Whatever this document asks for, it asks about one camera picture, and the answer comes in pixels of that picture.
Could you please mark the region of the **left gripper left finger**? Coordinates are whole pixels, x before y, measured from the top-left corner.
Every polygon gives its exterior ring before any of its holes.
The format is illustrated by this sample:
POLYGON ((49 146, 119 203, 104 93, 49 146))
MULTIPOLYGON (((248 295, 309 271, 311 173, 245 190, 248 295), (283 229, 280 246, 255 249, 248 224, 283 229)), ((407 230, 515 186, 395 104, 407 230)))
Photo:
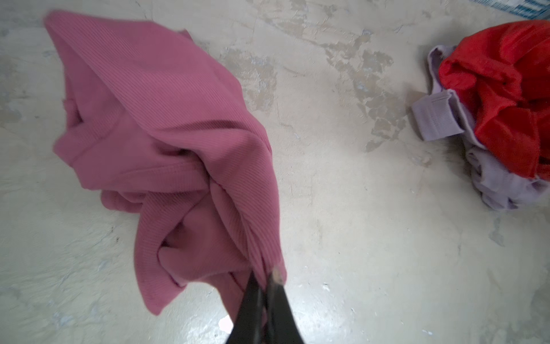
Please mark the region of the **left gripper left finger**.
POLYGON ((226 344, 261 344, 264 337, 263 313, 264 291, 251 273, 226 344))

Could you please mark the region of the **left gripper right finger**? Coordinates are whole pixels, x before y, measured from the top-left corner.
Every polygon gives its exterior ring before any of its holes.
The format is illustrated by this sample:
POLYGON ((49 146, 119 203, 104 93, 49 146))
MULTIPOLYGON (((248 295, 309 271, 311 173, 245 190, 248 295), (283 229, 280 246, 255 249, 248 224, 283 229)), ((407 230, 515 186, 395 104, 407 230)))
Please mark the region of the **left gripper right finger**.
POLYGON ((266 343, 304 344, 284 290, 281 272, 275 269, 266 287, 266 343))

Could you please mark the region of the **pink ribbed cloth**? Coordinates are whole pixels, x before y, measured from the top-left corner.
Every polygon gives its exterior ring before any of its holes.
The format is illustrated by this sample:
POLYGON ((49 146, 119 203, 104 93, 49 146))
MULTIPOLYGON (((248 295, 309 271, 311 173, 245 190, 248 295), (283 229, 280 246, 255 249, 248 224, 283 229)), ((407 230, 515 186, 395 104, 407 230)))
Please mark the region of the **pink ribbed cloth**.
POLYGON ((67 127, 54 152, 110 210, 139 215, 135 274, 159 314, 191 282, 235 318, 250 275, 284 271, 265 128, 187 32, 52 11, 67 127))

